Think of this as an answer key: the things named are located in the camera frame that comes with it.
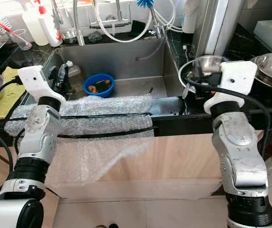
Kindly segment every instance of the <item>blue plastic bowl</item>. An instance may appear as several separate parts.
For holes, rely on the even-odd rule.
[[[102,81],[102,80],[110,80],[111,81],[111,87],[108,90],[106,90],[102,93],[98,93],[98,94],[91,93],[90,91],[87,90],[88,86],[93,86],[96,82]],[[88,95],[100,96],[103,98],[107,98],[113,92],[114,85],[115,85],[115,81],[111,75],[95,74],[85,80],[85,82],[83,83],[83,89]]]

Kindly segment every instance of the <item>blue brush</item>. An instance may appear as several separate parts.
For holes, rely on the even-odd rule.
[[[154,3],[154,0],[138,0],[138,3],[137,5],[138,6],[141,6],[141,7],[152,7],[153,6],[153,3]]]

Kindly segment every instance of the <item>kitchen sink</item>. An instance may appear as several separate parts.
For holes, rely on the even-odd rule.
[[[70,84],[76,92],[69,100],[86,96],[83,83],[87,77],[97,73],[114,77],[115,87],[111,97],[151,93],[153,98],[161,98],[182,94],[170,46],[163,40],[149,38],[131,43],[59,47],[45,65],[45,75],[49,74],[53,66],[60,66],[68,60],[78,65],[82,72],[70,78]]]

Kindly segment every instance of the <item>spray bottle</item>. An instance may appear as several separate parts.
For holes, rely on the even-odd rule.
[[[47,37],[45,36],[45,33],[39,23],[38,17],[39,17],[39,11],[37,8],[28,8],[26,3],[29,0],[16,0],[19,2],[24,9],[24,12],[22,13],[22,19],[26,24],[26,27],[28,28],[33,40],[36,44],[39,46],[44,46],[49,43]]]

